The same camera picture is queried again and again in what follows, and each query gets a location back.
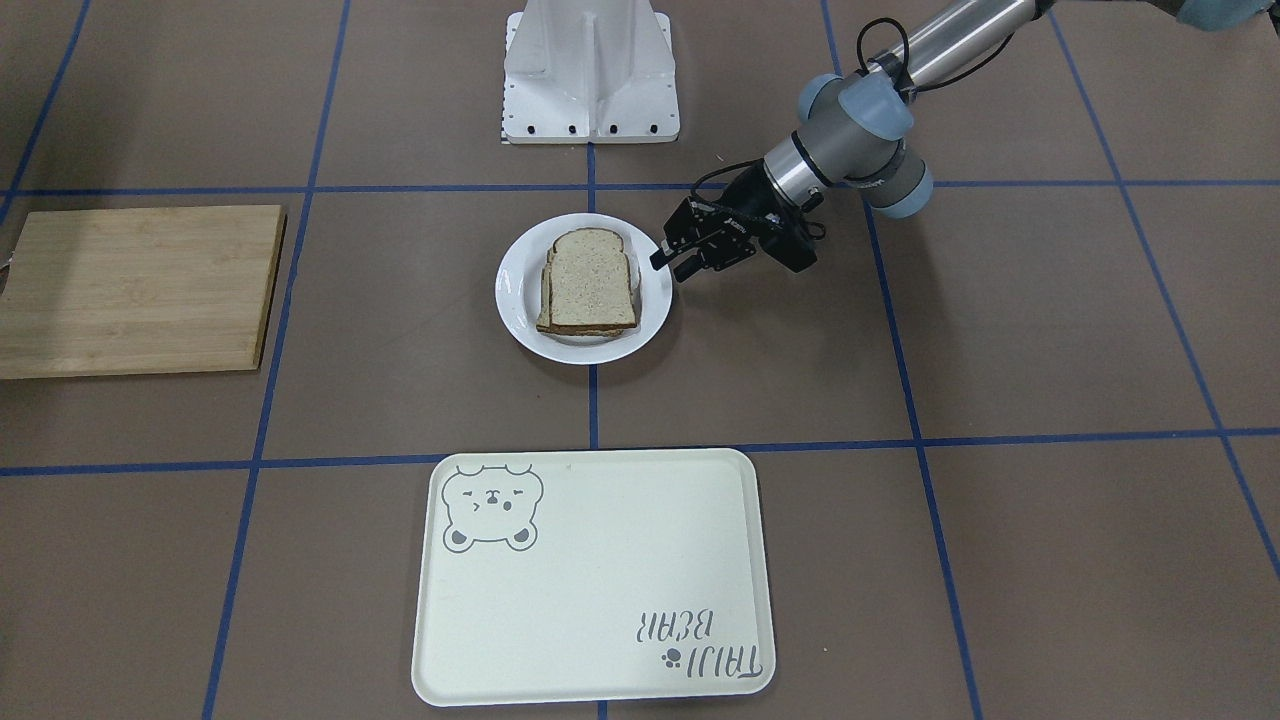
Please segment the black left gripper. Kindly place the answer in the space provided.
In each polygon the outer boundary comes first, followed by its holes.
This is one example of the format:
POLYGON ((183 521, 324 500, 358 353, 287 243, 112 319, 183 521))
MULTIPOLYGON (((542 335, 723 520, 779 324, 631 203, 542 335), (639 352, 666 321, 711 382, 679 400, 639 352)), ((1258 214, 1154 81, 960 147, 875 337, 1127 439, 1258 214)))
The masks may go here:
POLYGON ((728 165, 695 181, 669 219, 664 238, 650 255, 658 272, 672 263, 672 277, 684 283, 703 270, 721 272, 756 251, 764 234, 764 214, 778 195, 763 165, 728 165), (737 170, 718 199, 708 199, 700 187, 710 178, 737 170))

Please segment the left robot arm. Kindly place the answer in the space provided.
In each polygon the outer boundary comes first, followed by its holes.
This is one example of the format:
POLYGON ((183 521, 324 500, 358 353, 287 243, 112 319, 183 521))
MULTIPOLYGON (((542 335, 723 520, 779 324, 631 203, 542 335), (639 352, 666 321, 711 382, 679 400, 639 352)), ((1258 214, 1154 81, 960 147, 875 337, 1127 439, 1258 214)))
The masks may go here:
POLYGON ((728 183, 707 197, 695 182, 664 223, 649 261, 677 282, 722 272, 764 252, 791 272, 817 261, 826 229, 808 213, 845 184, 890 218, 920 211, 934 179, 909 145, 911 105, 996 59, 1014 35, 1051 10, 1048 1, 954 1, 915 29, 892 17, 858 33, 858 67, 810 79, 799 124, 764 156, 722 169, 728 183))

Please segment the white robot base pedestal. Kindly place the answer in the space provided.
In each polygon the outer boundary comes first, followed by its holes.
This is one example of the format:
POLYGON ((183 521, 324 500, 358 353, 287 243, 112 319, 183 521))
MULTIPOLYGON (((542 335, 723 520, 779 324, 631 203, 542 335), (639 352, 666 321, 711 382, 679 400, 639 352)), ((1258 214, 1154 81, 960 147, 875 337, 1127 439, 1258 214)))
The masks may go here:
POLYGON ((649 1, 529 1, 506 19, 500 138, 669 143, 681 135, 671 18, 649 1))

